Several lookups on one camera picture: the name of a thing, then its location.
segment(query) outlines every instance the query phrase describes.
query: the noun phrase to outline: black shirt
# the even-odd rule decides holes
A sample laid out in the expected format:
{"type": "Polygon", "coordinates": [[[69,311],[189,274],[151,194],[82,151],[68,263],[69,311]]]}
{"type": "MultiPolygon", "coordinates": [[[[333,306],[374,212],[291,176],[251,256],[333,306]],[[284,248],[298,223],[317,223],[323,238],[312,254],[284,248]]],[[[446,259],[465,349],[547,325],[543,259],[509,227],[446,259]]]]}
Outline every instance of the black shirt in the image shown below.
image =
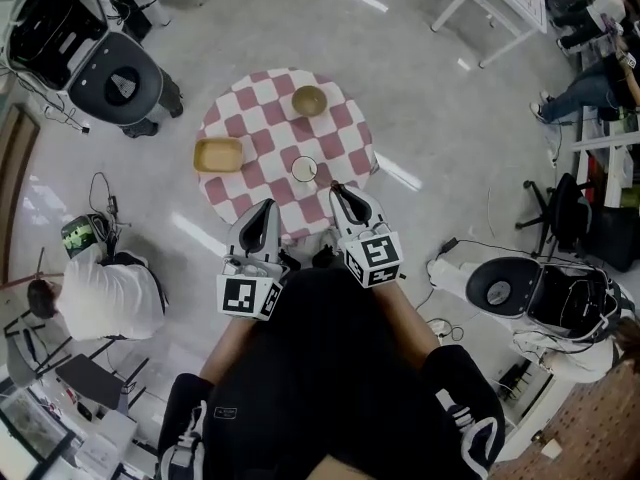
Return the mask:
{"type": "Polygon", "coordinates": [[[304,270],[219,386],[192,375],[176,380],[159,453],[205,399],[205,479],[304,479],[327,454],[377,479],[475,479],[435,396],[443,388],[476,421],[498,420],[493,462],[504,416],[466,351],[440,347],[416,371],[370,290],[346,270],[304,270]]]}
{"type": "MultiPolygon", "coordinates": [[[[629,53],[636,59],[636,67],[633,68],[633,76],[636,80],[640,80],[640,41],[634,36],[625,37],[625,42],[629,46],[629,53]]],[[[616,54],[612,53],[602,59],[605,74],[611,90],[618,102],[618,105],[633,110],[637,107],[636,100],[633,98],[629,85],[627,84],[626,75],[620,67],[616,54]]]]}

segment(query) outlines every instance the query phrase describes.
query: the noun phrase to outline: checkered tablecloth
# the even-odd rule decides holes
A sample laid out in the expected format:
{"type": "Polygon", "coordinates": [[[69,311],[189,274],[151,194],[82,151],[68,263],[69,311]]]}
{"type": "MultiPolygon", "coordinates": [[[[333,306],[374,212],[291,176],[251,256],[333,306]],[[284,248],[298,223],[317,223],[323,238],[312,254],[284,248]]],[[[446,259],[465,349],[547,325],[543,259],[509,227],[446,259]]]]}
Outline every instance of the checkered tablecloth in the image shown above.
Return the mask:
{"type": "Polygon", "coordinates": [[[197,139],[237,137],[244,165],[228,174],[200,173],[200,189],[223,220],[233,224],[267,198],[280,207],[282,237],[302,238],[328,228],[331,180],[364,188],[375,163],[371,133],[356,102],[328,78],[295,68],[246,76],[220,96],[204,117],[197,139]],[[291,104],[304,85],[327,95],[327,110],[300,116],[291,104]],[[298,199],[291,165],[299,156],[318,164],[317,191],[298,199]]]}

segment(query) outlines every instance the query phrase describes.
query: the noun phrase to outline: tiled floor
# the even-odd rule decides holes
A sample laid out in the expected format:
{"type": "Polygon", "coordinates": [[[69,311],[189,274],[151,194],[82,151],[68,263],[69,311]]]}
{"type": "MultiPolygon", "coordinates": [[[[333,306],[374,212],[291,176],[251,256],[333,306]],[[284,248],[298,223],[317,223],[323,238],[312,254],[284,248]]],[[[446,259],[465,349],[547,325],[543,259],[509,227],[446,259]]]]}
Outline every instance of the tiled floor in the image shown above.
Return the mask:
{"type": "MultiPolygon", "coordinates": [[[[154,28],[145,47],[180,85],[185,112],[163,116],[155,137],[131,140],[114,126],[90,121],[91,134],[45,122],[29,164],[15,224],[12,277],[32,273],[41,246],[46,267],[64,268],[63,223],[89,210],[91,177],[103,171],[130,222],[122,246],[146,254],[171,300],[164,330],[150,343],[118,344],[119,366],[131,349],[152,357],[149,390],[166,399],[181,371],[197,371],[225,328],[215,310],[218,244],[228,226],[198,191],[192,168],[194,137],[213,100],[248,73],[297,66],[331,77],[358,102],[376,153],[419,182],[409,188],[384,170],[367,191],[385,208],[405,251],[404,287],[416,304],[431,288],[425,262],[452,236],[530,250],[535,231],[513,224],[535,213],[524,179],[554,182],[549,143],[557,132],[531,116],[528,103],[546,88],[563,90],[572,77],[551,36],[534,36],[486,69],[478,61],[510,39],[490,27],[468,2],[434,34],[429,25],[448,0],[162,0],[172,22],[154,28]]],[[[570,155],[563,155],[569,165],[570,155]]],[[[102,186],[95,202],[105,199],[102,186]]],[[[478,260],[493,255],[471,244],[454,251],[478,260]]],[[[435,293],[425,318],[462,323],[475,311],[435,293]]],[[[501,327],[478,316],[465,326],[465,346],[488,376],[513,356],[501,327]]],[[[127,361],[132,361],[131,354],[127,361]]],[[[136,415],[153,442],[163,404],[145,397],[136,415]]]]}

